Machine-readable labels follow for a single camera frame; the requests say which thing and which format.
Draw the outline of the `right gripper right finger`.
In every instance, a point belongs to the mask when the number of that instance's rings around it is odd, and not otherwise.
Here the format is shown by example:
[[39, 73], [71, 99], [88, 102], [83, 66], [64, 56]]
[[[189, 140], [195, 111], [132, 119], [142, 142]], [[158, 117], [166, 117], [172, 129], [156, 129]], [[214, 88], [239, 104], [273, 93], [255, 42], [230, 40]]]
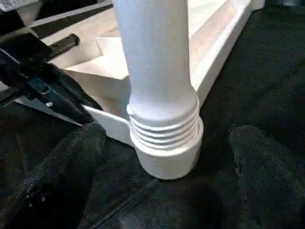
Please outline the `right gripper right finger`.
[[305, 161], [253, 125], [231, 128], [241, 229], [305, 227]]

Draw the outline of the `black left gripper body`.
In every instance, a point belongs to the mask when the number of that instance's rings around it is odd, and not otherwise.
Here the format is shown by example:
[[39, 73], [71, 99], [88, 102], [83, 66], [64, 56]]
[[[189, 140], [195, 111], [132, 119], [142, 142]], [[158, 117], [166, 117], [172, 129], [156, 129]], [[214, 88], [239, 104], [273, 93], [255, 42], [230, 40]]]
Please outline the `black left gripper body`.
[[78, 46], [75, 34], [46, 45], [23, 23], [15, 11], [0, 14], [0, 80], [8, 87], [0, 93], [0, 105], [6, 106], [26, 96], [37, 99], [28, 86], [28, 79], [43, 64]]

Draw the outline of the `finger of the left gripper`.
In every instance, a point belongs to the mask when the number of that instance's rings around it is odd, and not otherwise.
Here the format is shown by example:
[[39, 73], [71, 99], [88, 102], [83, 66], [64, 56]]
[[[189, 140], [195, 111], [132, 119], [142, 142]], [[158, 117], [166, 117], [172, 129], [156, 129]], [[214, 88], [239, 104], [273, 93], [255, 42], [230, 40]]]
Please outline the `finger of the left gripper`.
[[28, 79], [34, 96], [52, 111], [79, 124], [91, 123], [94, 118], [84, 106], [97, 110], [102, 107], [63, 70], [54, 64], [43, 64]]

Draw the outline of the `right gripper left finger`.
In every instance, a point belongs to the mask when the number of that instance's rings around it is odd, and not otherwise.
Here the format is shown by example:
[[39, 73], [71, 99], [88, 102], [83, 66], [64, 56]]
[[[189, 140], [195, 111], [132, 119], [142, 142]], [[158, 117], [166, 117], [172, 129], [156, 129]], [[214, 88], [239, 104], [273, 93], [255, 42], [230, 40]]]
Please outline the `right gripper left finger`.
[[2, 229], [76, 229], [95, 178], [106, 131], [88, 123], [62, 139], [1, 211]]

